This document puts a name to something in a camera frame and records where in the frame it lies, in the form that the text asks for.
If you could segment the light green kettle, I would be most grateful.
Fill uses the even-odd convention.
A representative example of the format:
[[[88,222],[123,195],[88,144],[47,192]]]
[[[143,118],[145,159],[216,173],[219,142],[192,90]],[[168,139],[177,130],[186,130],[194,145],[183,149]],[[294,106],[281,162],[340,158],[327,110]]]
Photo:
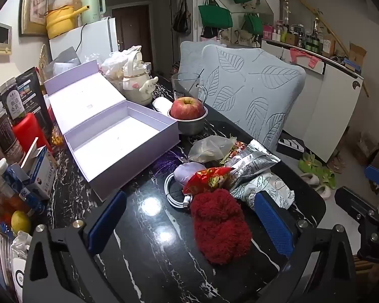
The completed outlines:
[[[81,0],[81,5],[82,7],[88,7],[88,9],[81,14],[83,25],[101,20],[101,16],[106,12],[105,0]]]

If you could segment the yellow pot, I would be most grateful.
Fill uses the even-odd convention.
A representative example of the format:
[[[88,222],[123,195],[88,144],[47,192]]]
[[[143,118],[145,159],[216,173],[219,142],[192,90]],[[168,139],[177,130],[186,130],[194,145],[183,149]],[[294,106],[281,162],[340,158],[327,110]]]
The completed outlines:
[[[77,10],[74,6],[67,5],[51,10],[46,15],[46,31],[49,39],[58,37],[76,27],[76,18],[79,14],[88,11],[89,6],[83,6]]]

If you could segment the black snack pouch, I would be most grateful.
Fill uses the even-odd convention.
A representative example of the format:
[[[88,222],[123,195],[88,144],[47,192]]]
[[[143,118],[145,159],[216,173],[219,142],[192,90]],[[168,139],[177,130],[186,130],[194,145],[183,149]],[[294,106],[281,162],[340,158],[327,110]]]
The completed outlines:
[[[52,130],[53,122],[48,113],[45,99],[43,97],[40,80],[35,67],[28,69],[21,75],[15,77],[17,89],[21,96],[26,113],[33,113],[43,130],[46,139],[49,139]]]

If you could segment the red fluffy soft toy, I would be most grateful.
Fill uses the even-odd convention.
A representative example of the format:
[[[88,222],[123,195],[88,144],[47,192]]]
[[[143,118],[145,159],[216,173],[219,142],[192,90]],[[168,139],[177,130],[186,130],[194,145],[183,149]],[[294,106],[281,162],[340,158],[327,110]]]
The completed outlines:
[[[190,210],[196,244],[210,263],[224,265],[248,254],[252,233],[226,189],[196,195]]]

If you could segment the clear zip plastic bag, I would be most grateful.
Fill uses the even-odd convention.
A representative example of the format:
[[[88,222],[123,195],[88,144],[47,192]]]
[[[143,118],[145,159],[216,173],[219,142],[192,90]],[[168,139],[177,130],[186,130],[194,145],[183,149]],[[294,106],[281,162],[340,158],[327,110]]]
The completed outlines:
[[[236,141],[236,137],[210,135],[194,143],[189,150],[188,160],[198,163],[222,160],[231,152]]]

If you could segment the lavender open gift box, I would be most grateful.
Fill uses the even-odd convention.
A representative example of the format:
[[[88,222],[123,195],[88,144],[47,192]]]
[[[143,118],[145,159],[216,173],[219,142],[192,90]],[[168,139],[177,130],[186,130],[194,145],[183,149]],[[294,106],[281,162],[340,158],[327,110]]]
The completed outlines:
[[[126,100],[95,61],[44,85],[74,161],[101,201],[180,142],[176,121]]]

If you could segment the brown entrance door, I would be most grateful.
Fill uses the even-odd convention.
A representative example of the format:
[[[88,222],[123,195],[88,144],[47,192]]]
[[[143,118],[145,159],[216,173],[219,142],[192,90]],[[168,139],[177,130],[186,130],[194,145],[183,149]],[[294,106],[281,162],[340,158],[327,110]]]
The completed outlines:
[[[141,46],[143,61],[153,63],[149,6],[136,5],[112,9],[120,51]]]

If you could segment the white refrigerator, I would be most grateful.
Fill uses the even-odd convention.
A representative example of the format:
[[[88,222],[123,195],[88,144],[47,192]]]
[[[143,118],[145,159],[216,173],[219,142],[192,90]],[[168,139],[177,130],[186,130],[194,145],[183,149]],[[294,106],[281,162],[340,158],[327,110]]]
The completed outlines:
[[[118,50],[115,18],[107,17],[75,28],[50,39],[49,43],[53,60],[67,48],[72,47],[82,62],[93,55],[103,62]]]

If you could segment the red gold candy packet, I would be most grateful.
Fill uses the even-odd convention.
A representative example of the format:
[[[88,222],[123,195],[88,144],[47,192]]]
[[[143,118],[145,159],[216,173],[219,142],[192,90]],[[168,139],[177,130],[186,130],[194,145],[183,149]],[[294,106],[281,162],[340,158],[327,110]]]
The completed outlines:
[[[232,168],[213,167],[196,172],[185,184],[183,193],[185,195],[197,195],[213,192],[223,187]]]

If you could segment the small metal bowl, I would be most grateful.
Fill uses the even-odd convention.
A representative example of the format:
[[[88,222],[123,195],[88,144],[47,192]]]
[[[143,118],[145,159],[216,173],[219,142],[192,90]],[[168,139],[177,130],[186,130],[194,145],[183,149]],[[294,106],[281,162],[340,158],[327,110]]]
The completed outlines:
[[[203,129],[205,125],[206,117],[208,116],[208,109],[204,107],[204,114],[199,117],[192,120],[181,120],[178,118],[174,118],[171,115],[171,110],[168,110],[168,116],[178,122],[178,129],[180,134],[183,135],[197,135],[199,134]]]

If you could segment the green tote bag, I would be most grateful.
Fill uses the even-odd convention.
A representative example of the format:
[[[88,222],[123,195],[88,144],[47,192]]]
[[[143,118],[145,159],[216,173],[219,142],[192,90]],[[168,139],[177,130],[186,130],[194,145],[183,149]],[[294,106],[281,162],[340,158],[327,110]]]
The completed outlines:
[[[203,27],[226,30],[233,27],[231,12],[218,5],[216,0],[205,0],[198,7]]]

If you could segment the framed wall picture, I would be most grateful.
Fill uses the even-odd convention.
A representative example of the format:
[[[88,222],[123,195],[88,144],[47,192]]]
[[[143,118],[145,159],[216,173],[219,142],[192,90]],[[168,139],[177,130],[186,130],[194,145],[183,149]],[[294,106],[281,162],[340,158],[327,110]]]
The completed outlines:
[[[19,35],[46,36],[46,13],[49,0],[20,0]]]

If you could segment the colourful shrimp snack bag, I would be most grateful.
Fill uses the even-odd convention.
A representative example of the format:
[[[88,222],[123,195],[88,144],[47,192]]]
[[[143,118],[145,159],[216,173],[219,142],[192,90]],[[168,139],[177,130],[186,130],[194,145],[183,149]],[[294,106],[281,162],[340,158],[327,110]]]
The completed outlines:
[[[246,147],[246,144],[241,141],[236,141],[228,154],[220,161],[220,164],[225,164],[229,159],[242,152]]]

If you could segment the silver foil snack bag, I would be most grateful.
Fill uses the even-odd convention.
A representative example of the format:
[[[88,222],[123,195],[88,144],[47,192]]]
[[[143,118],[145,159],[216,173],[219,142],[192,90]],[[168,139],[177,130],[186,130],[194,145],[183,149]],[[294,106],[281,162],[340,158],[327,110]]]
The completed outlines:
[[[257,140],[252,140],[244,150],[231,157],[224,165],[231,171],[224,183],[228,190],[251,180],[279,163],[280,158],[272,154]]]

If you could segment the purple satin sachet with tassel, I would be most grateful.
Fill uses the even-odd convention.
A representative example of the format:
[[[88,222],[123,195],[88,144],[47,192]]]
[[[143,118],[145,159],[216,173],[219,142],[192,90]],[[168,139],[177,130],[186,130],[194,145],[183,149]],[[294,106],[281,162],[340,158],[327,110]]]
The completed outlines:
[[[195,173],[206,169],[202,163],[187,161],[184,155],[173,150],[163,154],[153,163],[152,168],[155,176],[173,174],[174,180],[182,186],[185,186]]]

